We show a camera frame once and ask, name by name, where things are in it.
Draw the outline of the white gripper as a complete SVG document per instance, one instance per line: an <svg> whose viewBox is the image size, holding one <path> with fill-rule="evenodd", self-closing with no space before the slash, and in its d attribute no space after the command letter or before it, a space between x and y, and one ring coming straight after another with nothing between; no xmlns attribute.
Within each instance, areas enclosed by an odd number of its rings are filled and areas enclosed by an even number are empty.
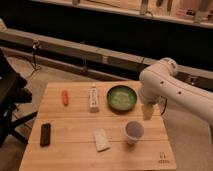
<svg viewBox="0 0 213 171"><path fill-rule="evenodd" d="M144 104L142 107L143 119L150 120L154 112L154 107L152 105L158 102L159 96L146 86L141 86L139 88L138 95L141 102Z"/></svg>

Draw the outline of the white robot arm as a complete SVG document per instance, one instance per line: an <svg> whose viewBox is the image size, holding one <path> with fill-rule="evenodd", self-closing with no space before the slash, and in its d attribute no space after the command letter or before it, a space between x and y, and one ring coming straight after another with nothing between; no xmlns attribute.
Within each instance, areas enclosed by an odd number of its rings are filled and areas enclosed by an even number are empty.
<svg viewBox="0 0 213 171"><path fill-rule="evenodd" d="M159 96L164 96L213 125L213 93L176 79L177 71L176 61L168 57L146 67L139 75L142 103L155 104Z"/></svg>

